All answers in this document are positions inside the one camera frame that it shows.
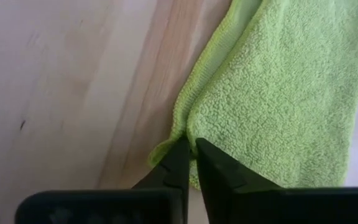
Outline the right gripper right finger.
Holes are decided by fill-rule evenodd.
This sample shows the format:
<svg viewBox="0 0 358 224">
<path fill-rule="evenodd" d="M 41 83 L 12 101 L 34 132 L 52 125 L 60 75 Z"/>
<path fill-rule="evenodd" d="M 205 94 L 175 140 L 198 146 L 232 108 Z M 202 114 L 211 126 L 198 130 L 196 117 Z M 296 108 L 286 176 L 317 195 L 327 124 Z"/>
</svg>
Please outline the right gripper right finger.
<svg viewBox="0 0 358 224">
<path fill-rule="evenodd" d="M 283 188 L 196 140 L 210 224 L 358 224 L 358 187 Z"/>
</svg>

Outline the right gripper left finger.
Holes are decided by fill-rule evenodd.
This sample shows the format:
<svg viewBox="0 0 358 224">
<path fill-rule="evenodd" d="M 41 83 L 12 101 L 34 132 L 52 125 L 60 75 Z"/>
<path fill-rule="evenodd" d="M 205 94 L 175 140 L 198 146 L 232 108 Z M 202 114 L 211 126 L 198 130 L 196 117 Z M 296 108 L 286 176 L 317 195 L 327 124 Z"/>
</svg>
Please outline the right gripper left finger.
<svg viewBox="0 0 358 224">
<path fill-rule="evenodd" d="M 21 202 L 14 224 L 186 224 L 189 158 L 182 137 L 131 189 L 39 192 Z"/>
</svg>

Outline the lime green microfiber towel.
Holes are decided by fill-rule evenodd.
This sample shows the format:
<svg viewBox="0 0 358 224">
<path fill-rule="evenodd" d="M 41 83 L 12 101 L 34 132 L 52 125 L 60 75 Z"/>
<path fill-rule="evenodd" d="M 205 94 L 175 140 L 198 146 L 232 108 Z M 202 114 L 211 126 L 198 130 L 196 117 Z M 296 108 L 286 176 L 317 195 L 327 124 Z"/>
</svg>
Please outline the lime green microfiber towel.
<svg viewBox="0 0 358 224">
<path fill-rule="evenodd" d="M 149 163 L 204 138 L 281 187 L 340 187 L 357 107 L 358 0 L 232 0 Z"/>
</svg>

